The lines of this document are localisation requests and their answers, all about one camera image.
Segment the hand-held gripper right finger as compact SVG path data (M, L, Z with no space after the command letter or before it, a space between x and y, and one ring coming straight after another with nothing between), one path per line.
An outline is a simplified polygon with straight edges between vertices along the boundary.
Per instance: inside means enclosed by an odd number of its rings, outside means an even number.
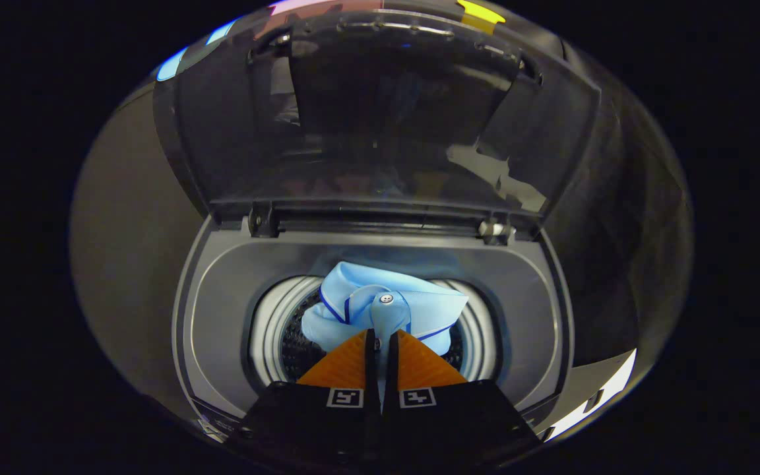
M384 466L506 467L541 445L494 381L467 381L412 334L392 334L383 400Z

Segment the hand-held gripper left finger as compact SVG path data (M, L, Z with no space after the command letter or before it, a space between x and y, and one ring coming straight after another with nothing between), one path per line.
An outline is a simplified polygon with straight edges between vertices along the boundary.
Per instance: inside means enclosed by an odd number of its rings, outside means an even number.
M375 333L329 352L296 383L268 386L232 434L232 450L265 467L378 467Z

